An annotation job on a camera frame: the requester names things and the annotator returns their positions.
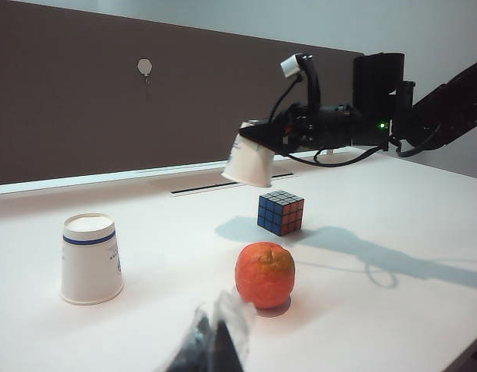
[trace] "gray wall panel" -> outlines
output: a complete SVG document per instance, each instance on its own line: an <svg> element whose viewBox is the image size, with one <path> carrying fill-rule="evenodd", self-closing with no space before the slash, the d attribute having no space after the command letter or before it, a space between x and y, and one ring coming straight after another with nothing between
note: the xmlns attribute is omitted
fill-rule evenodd
<svg viewBox="0 0 477 372"><path fill-rule="evenodd" d="M360 53L0 0L0 184L224 160L300 51L324 104L350 102Z"/></svg>

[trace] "blue stripe on cup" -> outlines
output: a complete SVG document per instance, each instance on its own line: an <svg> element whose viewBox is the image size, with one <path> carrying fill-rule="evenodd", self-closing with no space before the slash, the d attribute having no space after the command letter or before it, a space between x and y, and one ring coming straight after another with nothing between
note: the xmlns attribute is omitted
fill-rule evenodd
<svg viewBox="0 0 477 372"><path fill-rule="evenodd" d="M110 240L113 236L115 236L116 231L112 232L108 236L105 236L104 238L100 239L93 239L93 240L75 240L75 239L70 239L67 238L65 235L63 235L63 240L69 244L74 244L77 246L91 246L92 244L99 244L99 243L104 243Z"/></svg>

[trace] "green led light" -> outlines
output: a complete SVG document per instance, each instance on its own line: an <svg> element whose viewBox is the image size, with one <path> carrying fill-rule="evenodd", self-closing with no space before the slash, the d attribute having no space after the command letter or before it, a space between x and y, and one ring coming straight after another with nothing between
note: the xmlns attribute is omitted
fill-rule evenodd
<svg viewBox="0 0 477 372"><path fill-rule="evenodd" d="M388 129L388 122L380 122L378 124L379 129Z"/></svg>

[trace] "wall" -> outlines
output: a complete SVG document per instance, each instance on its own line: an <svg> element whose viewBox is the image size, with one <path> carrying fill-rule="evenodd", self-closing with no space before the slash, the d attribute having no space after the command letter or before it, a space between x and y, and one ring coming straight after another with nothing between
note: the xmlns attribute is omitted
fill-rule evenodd
<svg viewBox="0 0 477 372"><path fill-rule="evenodd" d="M406 54L415 101L477 61L477 0L49 0L39 3L363 53ZM410 159L477 177L477 128Z"/></svg>
<svg viewBox="0 0 477 372"><path fill-rule="evenodd" d="M0 0L0 184L226 160L240 123L268 117L290 83L279 63L298 50L313 54L324 102L350 102L360 53Z"/></svg>

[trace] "paper cup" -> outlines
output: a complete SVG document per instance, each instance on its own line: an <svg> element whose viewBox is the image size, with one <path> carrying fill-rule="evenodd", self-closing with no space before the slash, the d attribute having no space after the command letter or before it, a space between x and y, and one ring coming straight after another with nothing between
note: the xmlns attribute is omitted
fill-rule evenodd
<svg viewBox="0 0 477 372"><path fill-rule="evenodd" d="M75 305L114 298L123 288L115 224L101 213L70 217L63 224L61 296Z"/></svg>
<svg viewBox="0 0 477 372"><path fill-rule="evenodd" d="M243 122L240 127L253 126L255 122ZM221 175L231 181L268 188L271 186L274 155L272 150L237 134Z"/></svg>

